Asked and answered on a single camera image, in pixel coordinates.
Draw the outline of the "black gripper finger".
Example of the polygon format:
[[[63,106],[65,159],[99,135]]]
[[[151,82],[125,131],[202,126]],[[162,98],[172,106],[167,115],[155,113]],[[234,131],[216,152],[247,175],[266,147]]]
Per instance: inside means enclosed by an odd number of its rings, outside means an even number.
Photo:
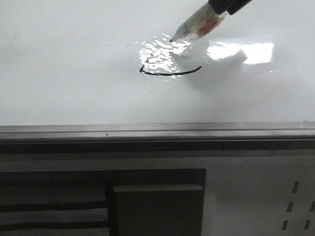
[[[232,0],[226,11],[229,15],[234,15],[250,2],[251,0]]]
[[[228,12],[234,14],[238,11],[236,7],[236,0],[208,0],[209,5],[217,14]]]

